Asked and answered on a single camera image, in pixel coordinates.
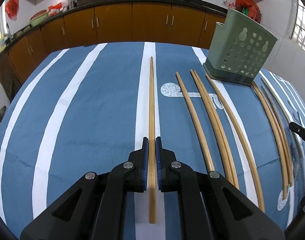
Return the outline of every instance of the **chopstick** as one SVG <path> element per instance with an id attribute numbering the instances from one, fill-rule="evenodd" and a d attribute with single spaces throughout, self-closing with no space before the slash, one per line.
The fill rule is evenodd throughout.
<path id="1" fill-rule="evenodd" d="M 278 154 L 279 154 L 279 157 L 280 157 L 280 163 L 281 163 L 281 167 L 282 167 L 283 199 L 286 199 L 286 197 L 287 197 L 287 186 L 289 184 L 288 183 L 289 180 L 288 180 L 285 154 L 284 154 L 284 151 L 283 151 L 283 145 L 282 145 L 281 138 L 280 138 L 280 133 L 278 131 L 277 124 L 276 124 L 277 121 L 274 119 L 273 114 L 272 114 L 272 110 L 270 109 L 270 107 L 268 105 L 268 102 L 264 98 L 264 95 L 262 94 L 261 90 L 257 87 L 257 85 L 254 82 L 251 85 L 252 85 L 259 101 L 261 102 L 261 104 L 264 108 L 264 111 L 267 115 L 267 118 L 269 120 L 270 126 L 272 128 L 272 131 L 273 131 L 273 134 L 274 134 L 274 137 L 275 137 L 275 141 L 276 141 L 277 149 L 278 149 Z"/>
<path id="2" fill-rule="evenodd" d="M 185 98 L 188 110 L 190 112 L 190 115 L 192 117 L 195 129 L 196 129 L 196 132 L 197 132 L 199 143 L 200 143 L 202 153 L 203 153 L 203 156 L 204 156 L 204 161 L 206 163 L 207 171 L 208 172 L 214 171 L 215 169 L 214 169 L 214 164 L 213 164 L 212 159 L 211 159 L 211 153 L 209 152 L 207 141 L 206 141 L 202 126 L 199 122 L 199 119 L 198 119 L 196 110 L 194 108 L 194 105 L 193 105 L 193 103 L 192 103 L 192 101 L 191 101 L 191 99 L 188 95 L 188 92 L 185 88 L 185 85 L 184 85 L 182 79 L 180 78 L 180 75 L 179 75 L 178 72 L 176 72 L 176 77 L 177 77 L 179 86 L 180 86 L 181 91 L 183 93 L 183 96 Z"/>
<path id="3" fill-rule="evenodd" d="M 273 92 L 273 90 L 270 88 L 270 86 L 268 85 L 267 81 L 264 79 L 264 78 L 261 78 L 261 81 L 264 83 L 264 85 L 266 86 L 266 88 L 268 89 L 269 93 L 272 95 L 272 97 L 275 99 L 276 103 L 278 104 L 280 110 L 282 111 L 287 123 L 290 123 L 290 119 L 288 117 L 288 115 L 286 114 L 286 110 L 284 109 L 284 107 L 282 106 L 282 104 L 280 103 L 280 101 L 277 99 L 277 96 L 275 95 L 275 93 Z M 295 133 L 292 131 L 291 132 L 292 135 L 293 135 L 293 138 L 294 138 L 294 141 L 295 141 L 295 144 L 296 144 L 296 148 L 297 148 L 297 151 L 298 151 L 298 154 L 299 154 L 299 157 L 301 158 L 303 155 L 302 155 L 302 152 L 300 150 L 300 146 L 299 146 L 299 142 L 296 138 L 296 135 Z"/>
<path id="4" fill-rule="evenodd" d="M 156 207 L 156 149 L 155 149 L 155 88 L 154 88 L 154 63 L 150 57 L 149 74 L 149 141 L 148 141 L 148 211 L 149 223 L 157 222 Z"/>
<path id="5" fill-rule="evenodd" d="M 206 74 L 206 78 L 208 79 L 209 83 L 211 84 L 211 86 L 213 87 L 214 91 L 216 92 L 217 96 L 219 97 L 219 100 L 222 102 L 223 106 L 225 107 L 228 116 L 230 117 L 235 130 L 237 132 L 237 135 L 239 137 L 239 140 L 242 144 L 243 150 L 245 152 L 247 161 L 249 163 L 249 168 L 251 170 L 251 175 L 252 178 L 254 180 L 254 185 L 255 185 L 255 190 L 256 190 L 256 194 L 257 194 L 257 199 L 258 199 L 258 206 L 260 208 L 260 210 L 262 212 L 265 212 L 265 205 L 264 205 L 264 197 L 263 197 L 263 192 L 261 189 L 261 184 L 260 184 L 260 180 L 259 180 L 259 176 L 258 176 L 258 172 L 257 172 L 257 167 L 255 165 L 254 162 L 254 158 L 251 154 L 251 151 L 249 149 L 248 143 L 246 141 L 245 135 L 242 132 L 235 115 L 233 114 L 232 110 L 230 109 L 229 105 L 227 104 L 225 98 L 223 97 L 223 95 L 221 94 L 221 92 L 219 91 L 219 89 L 217 88 L 217 86 L 214 84 L 214 82 L 212 81 L 212 79 Z"/>
<path id="6" fill-rule="evenodd" d="M 273 109 L 273 112 L 275 114 L 275 117 L 276 117 L 276 120 L 277 120 L 277 123 L 278 123 L 278 126 L 279 126 L 279 131 L 280 131 L 280 137 L 282 139 L 282 144 L 283 144 L 283 149 L 284 149 L 284 154 L 285 154 L 285 159 L 286 159 L 286 165 L 287 165 L 287 172 L 288 172 L 288 180 L 289 180 L 289 184 L 290 186 L 292 187 L 293 185 L 293 173 L 292 173 L 292 170 L 291 170 L 291 159 L 290 159 L 290 150 L 289 150 L 289 147 L 288 147 L 288 142 L 287 142 L 287 137 L 286 137 L 286 134 L 285 134 L 285 130 L 284 130 L 284 127 L 283 127 L 283 124 L 282 124 L 282 121 L 280 120 L 280 117 L 279 117 L 279 114 L 277 112 L 277 109 L 273 103 L 273 100 L 270 98 L 270 96 L 268 95 L 268 92 L 266 91 L 266 89 L 261 86 L 270 105 L 271 105 L 271 108 Z"/>
<path id="7" fill-rule="evenodd" d="M 208 92 L 203 85 L 200 77 L 198 76 L 196 71 L 190 70 L 193 79 L 195 81 L 195 84 L 198 88 L 198 91 L 200 93 L 200 96 L 203 100 L 204 106 L 206 108 L 206 111 L 208 113 L 209 119 L 211 121 L 211 125 L 214 129 L 214 133 L 216 136 L 216 140 L 219 146 L 220 155 L 223 161 L 224 171 L 226 175 L 226 179 L 233 184 L 237 189 L 239 189 L 238 184 L 238 178 L 237 173 L 234 165 L 234 160 L 232 158 L 232 154 L 230 152 L 229 144 L 224 132 L 224 129 L 222 127 L 222 124 L 220 122 L 220 119 L 218 117 L 218 114 L 214 108 L 214 105 L 212 104 Z"/>

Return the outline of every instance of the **striped tablecloth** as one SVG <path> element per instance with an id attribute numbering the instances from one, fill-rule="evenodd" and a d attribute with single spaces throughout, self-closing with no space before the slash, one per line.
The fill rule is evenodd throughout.
<path id="1" fill-rule="evenodd" d="M 50 54 L 28 78 L 0 126 L 0 216 L 19 237 L 22 229 L 88 171 L 110 171 L 141 148 L 148 136 L 149 62 L 155 67 L 156 136 L 195 171 L 206 173 L 203 155 L 178 83 L 178 71 L 198 114 L 215 169 L 224 174 L 215 135 L 190 75 L 195 69 L 210 94 L 234 158 L 240 191 L 258 204 L 249 165 L 235 129 L 204 77 L 208 51 L 173 44 L 126 42 L 65 49 Z M 305 104 L 287 81 L 262 70 L 291 120 L 305 127 Z M 297 213 L 305 184 L 305 143 L 291 148 L 294 186 L 282 200 L 275 139 L 250 87 L 218 82 L 253 153 L 266 214 L 282 229 Z M 125 240 L 180 239 L 176 193 L 157 194 L 157 224 L 148 224 L 147 194 L 129 193 Z"/>

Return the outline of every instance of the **countertop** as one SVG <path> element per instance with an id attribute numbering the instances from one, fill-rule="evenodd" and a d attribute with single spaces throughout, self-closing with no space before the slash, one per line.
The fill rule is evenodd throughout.
<path id="1" fill-rule="evenodd" d="M 100 6 L 100 5 L 122 3 L 122 2 L 140 2 L 140 1 L 142 1 L 142 2 L 171 3 L 171 4 L 175 4 L 175 5 L 187 6 L 187 7 L 193 8 L 193 9 L 213 12 L 213 13 L 216 13 L 216 14 L 219 14 L 219 15 L 222 15 L 222 16 L 226 16 L 226 14 L 227 14 L 227 9 L 225 9 L 223 7 L 220 7 L 218 5 L 203 1 L 203 0 L 104 0 L 104 1 L 100 1 L 100 2 L 94 2 L 94 3 L 89 3 L 89 4 L 86 4 L 86 5 L 77 6 L 73 9 L 69 9 L 69 10 L 64 11 L 62 13 L 59 13 L 55 16 L 48 17 L 41 24 L 30 28 L 28 31 L 24 32 L 18 38 L 12 40 L 6 46 L 6 48 L 2 52 L 0 52 L 0 55 L 4 52 L 8 51 L 8 49 L 10 47 L 12 47 L 18 40 L 20 40 L 25 35 L 29 34 L 30 32 L 33 32 L 34 30 L 40 28 L 44 24 L 46 24 L 46 23 L 48 23 L 52 20 L 55 20 L 59 17 L 65 16 L 65 15 L 70 14 L 72 12 L 76 12 L 76 11 L 80 11 L 80 10 L 83 10 L 83 9 L 87 9 L 87 8 L 91 8 L 91 7 L 95 7 L 95 6 Z"/>

